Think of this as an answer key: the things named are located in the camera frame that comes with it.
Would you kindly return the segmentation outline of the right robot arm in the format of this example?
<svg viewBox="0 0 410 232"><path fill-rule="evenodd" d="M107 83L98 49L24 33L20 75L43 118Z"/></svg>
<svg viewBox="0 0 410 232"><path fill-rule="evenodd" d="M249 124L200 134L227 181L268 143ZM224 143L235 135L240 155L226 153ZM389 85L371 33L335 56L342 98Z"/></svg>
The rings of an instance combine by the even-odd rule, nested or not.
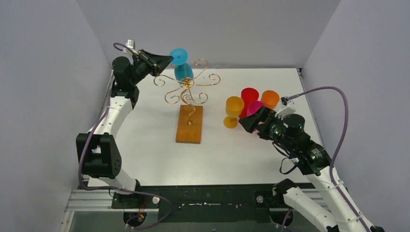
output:
<svg viewBox="0 0 410 232"><path fill-rule="evenodd" d="M272 200L276 206L289 206L298 211L321 232L384 230L373 225L358 209L343 181L331 169L331 158L326 150L304 131L305 119L301 115L281 117L263 106L256 113L240 119L239 124L246 132L257 131L261 139L271 140L275 149L310 181L328 208L324 209L288 178L272 188Z"/></svg>

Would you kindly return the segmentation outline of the magenta wine glass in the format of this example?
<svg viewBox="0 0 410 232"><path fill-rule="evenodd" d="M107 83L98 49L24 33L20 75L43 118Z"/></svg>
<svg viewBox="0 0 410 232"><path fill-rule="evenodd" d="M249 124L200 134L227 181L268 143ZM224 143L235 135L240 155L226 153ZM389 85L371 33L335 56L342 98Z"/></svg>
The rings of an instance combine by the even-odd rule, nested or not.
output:
<svg viewBox="0 0 410 232"><path fill-rule="evenodd" d="M260 108L264 106L264 103L262 101L252 101L249 103L246 115L250 116L254 113L256 113Z"/></svg>

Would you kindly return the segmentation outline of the blue wine glass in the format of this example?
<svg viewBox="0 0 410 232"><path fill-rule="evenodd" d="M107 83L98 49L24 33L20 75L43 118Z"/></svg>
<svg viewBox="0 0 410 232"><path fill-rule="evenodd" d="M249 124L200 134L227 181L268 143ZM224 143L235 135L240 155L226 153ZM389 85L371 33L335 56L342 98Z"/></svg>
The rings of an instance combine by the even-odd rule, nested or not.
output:
<svg viewBox="0 0 410 232"><path fill-rule="evenodd" d="M173 57L171 64L175 66L174 75L176 80L184 81L186 78L193 78L193 71L191 66L187 63L188 53L183 48L176 48L170 52Z"/></svg>

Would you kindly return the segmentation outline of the orange wine glass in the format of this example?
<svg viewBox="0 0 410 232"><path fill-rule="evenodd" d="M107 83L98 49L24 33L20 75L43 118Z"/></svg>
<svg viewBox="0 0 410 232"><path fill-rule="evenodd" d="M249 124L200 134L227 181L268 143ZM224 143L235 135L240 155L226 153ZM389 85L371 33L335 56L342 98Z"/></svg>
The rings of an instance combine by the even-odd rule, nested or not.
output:
<svg viewBox="0 0 410 232"><path fill-rule="evenodd" d="M273 90L266 90L262 93L261 102L268 108L274 110L280 101L280 96Z"/></svg>

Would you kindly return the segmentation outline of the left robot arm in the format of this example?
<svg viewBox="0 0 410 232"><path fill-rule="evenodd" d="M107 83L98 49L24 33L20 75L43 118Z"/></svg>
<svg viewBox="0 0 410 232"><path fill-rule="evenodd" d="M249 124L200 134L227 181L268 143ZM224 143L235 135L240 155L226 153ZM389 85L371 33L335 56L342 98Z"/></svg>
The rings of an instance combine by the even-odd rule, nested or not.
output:
<svg viewBox="0 0 410 232"><path fill-rule="evenodd" d="M115 192L120 203L138 208L146 202L147 193L140 191L138 180L122 169L122 158L116 144L116 135L127 115L135 108L140 90L137 84L146 76L159 76L174 58L154 55L145 50L132 52L130 58L117 57L112 62L112 84L108 90L106 107L87 133L77 135L78 181L84 190L83 176L105 183L102 189Z"/></svg>

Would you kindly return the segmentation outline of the yellow wine glass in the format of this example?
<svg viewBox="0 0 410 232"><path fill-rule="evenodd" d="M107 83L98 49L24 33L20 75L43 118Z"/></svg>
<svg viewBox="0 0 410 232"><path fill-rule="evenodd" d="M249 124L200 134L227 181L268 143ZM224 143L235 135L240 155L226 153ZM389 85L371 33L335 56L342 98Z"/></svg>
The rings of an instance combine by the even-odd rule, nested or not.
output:
<svg viewBox="0 0 410 232"><path fill-rule="evenodd" d="M226 100L225 112L227 114L223 121L225 127L233 129L238 125L238 117L242 113L245 104L238 96L231 96Z"/></svg>

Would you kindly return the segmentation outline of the red wine glass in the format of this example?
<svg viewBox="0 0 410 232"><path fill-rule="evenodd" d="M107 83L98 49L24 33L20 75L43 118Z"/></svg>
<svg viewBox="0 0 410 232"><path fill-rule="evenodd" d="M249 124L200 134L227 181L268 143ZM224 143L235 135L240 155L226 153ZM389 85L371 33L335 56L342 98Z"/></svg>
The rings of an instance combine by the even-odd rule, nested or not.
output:
<svg viewBox="0 0 410 232"><path fill-rule="evenodd" d="M259 92L251 87L247 87L241 91L241 99L244 102L244 108L239 115L239 118L244 118L247 116L247 109L251 102L257 101L259 98Z"/></svg>

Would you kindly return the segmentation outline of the gold wire rack wooden base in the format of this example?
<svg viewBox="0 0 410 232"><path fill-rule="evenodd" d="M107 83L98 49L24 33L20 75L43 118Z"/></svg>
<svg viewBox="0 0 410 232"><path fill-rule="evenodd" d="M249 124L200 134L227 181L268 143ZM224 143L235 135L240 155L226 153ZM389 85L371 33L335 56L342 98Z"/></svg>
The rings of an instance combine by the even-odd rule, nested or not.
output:
<svg viewBox="0 0 410 232"><path fill-rule="evenodd" d="M154 78L154 84L162 87L167 80L177 83L177 88L164 95L164 100L167 104L177 104L182 102L178 113L178 122L176 128L177 143L199 144L202 135L203 123L203 104L208 101L208 94L200 92L198 97L194 97L191 89L193 87L210 87L220 83L221 77L218 74L211 73L208 79L211 81L208 84L197 84L195 80L200 77L209 66L209 62L205 59L197 59L194 65L202 67L198 74L193 73L193 78L186 78L184 81L176 80L175 76L170 77L165 74L160 74Z"/></svg>

